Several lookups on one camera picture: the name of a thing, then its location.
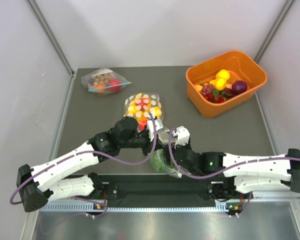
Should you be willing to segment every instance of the white wall panel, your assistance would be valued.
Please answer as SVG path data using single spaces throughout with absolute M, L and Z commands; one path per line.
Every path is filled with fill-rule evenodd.
M 260 61 L 268 74 L 259 90 L 278 150 L 300 149 L 300 0 Z
M 194 65 L 255 57 L 285 0 L 37 0 L 76 68 Z
M 26 1 L 0 1 L 0 240 L 19 239 L 17 171 L 48 161 L 69 77 Z

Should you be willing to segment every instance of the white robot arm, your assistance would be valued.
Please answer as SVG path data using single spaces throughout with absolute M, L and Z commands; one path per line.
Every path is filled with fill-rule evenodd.
M 167 151 L 167 130 L 164 129 L 160 119 L 156 119 L 154 123 L 157 133 L 156 142 L 154 142 L 152 121 L 147 122 L 145 130 L 138 132 L 137 121 L 127 116 L 118 121 L 109 131 L 98 133 L 77 149 L 53 161 L 34 167 L 27 164 L 20 167 L 17 187 L 33 177 L 33 180 L 19 191 L 24 210 L 32 212 L 43 207 L 47 202 L 73 196 L 98 198 L 103 191 L 103 183 L 96 173 L 77 178 L 68 178 L 68 176 L 117 156 L 122 148 L 141 148 L 145 156 L 151 152 L 153 144 L 155 144 L 155 150 Z M 173 155 L 176 163 L 196 176 L 215 173 L 240 162 L 270 158 L 269 156 L 238 156 L 223 152 L 195 153 L 190 147 L 190 133 L 183 126 L 178 127 L 172 136 Z M 96 154 L 95 151 L 107 154 L 107 156 Z M 169 154 L 165 154 L 167 163 L 170 160 L 169 156 Z M 290 149 L 288 156 L 300 158 L 300 151 Z M 234 179 L 231 183 L 231 190 L 242 194 L 261 189 L 289 188 L 292 191 L 300 192 L 300 165 L 292 165 L 290 160 L 243 164 L 226 169 L 223 176 L 218 177 L 224 181 Z M 218 188 L 218 190 L 220 189 L 223 193 L 228 192 L 228 189 L 223 187 Z

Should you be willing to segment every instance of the polka dot bag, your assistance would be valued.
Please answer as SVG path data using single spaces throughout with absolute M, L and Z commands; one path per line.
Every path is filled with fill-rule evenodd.
M 155 93 L 138 93 L 128 97 L 124 102 L 124 117 L 133 117 L 138 121 L 139 131 L 147 126 L 150 119 L 149 113 L 163 120 L 164 112 L 160 97 Z

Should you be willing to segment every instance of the plastic bag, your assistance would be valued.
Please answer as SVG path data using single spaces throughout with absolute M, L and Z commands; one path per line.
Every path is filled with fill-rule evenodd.
M 124 102 L 124 117 L 133 117 L 138 121 L 138 129 L 142 131 L 153 113 L 161 120 L 164 119 L 164 112 L 160 103 L 160 97 L 155 93 L 138 93 L 131 95 Z
M 157 173 L 167 174 L 175 178 L 181 178 L 182 174 L 174 166 L 173 162 L 167 165 L 164 157 L 164 151 L 159 149 L 150 157 L 150 164 Z
M 99 68 L 81 78 L 81 83 L 89 92 L 113 94 L 131 84 L 127 79 L 109 68 Z

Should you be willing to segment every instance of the orange plastic bin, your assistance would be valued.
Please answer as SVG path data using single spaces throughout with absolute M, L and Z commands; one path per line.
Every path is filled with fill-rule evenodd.
M 246 92 L 223 103 L 207 101 L 196 89 L 195 85 L 215 79 L 216 74 L 226 69 L 230 72 L 228 83 L 242 80 L 248 85 Z M 249 100 L 267 82 L 266 72 L 248 55 L 241 51 L 229 51 L 211 58 L 186 71 L 186 94 L 202 116 L 213 118 L 235 106 Z

